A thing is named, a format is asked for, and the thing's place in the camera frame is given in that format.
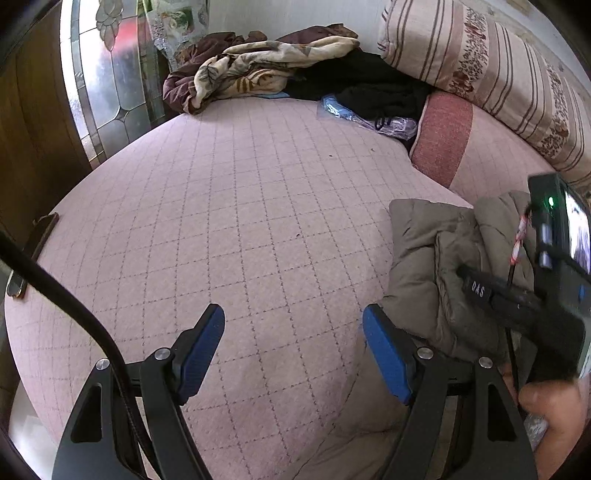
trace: handheld device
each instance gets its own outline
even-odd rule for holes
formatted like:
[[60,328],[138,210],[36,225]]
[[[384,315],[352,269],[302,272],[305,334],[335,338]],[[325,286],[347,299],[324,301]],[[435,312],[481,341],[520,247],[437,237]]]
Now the handheld device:
[[467,265],[458,274],[470,301],[534,342],[531,380],[583,377],[591,370],[589,209],[558,173],[532,176],[528,184],[536,231],[534,290]]

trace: wall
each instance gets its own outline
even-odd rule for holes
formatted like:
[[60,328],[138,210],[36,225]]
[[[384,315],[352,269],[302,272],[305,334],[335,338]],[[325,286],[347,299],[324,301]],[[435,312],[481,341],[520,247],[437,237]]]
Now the wall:
[[60,8],[35,25],[0,66],[0,228],[23,245],[85,175],[61,73]]
[[383,8],[384,0],[212,0],[209,31],[261,30],[274,40],[311,25],[344,23],[364,50],[376,53]]

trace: blanket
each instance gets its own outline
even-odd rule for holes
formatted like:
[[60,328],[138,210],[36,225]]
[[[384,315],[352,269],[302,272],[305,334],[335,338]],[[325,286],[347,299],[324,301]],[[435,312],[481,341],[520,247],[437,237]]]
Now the blanket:
[[308,44],[261,41],[229,47],[199,67],[189,113],[216,99],[278,93],[297,68],[343,57],[358,46],[355,38],[332,36]]
[[[311,43],[325,37],[357,38],[357,33],[346,28],[342,23],[321,27],[314,25],[297,32],[292,32],[277,39],[283,43]],[[168,74],[163,84],[162,98],[175,112],[190,113],[191,91],[194,92],[194,78],[204,61],[220,55],[228,47],[242,43],[265,41],[267,36],[258,30],[251,31],[247,38],[234,32],[215,32],[206,35],[196,45],[190,45],[180,52],[182,66]]]

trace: finger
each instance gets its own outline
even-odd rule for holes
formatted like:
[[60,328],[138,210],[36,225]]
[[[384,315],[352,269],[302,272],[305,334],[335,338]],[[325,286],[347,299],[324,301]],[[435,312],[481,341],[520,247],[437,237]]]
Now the finger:
[[571,431],[584,427],[586,402],[576,382],[527,384],[519,392],[519,403],[529,413],[544,417],[557,430]]

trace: hand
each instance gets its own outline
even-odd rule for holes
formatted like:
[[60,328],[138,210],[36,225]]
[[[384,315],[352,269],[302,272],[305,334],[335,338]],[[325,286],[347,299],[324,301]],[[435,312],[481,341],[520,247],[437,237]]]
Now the hand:
[[[510,369],[503,379],[515,400]],[[539,480],[554,475],[576,445],[585,427],[588,402],[589,376],[570,382],[530,383],[519,392],[519,403],[524,410],[548,422],[548,430],[534,452]]]

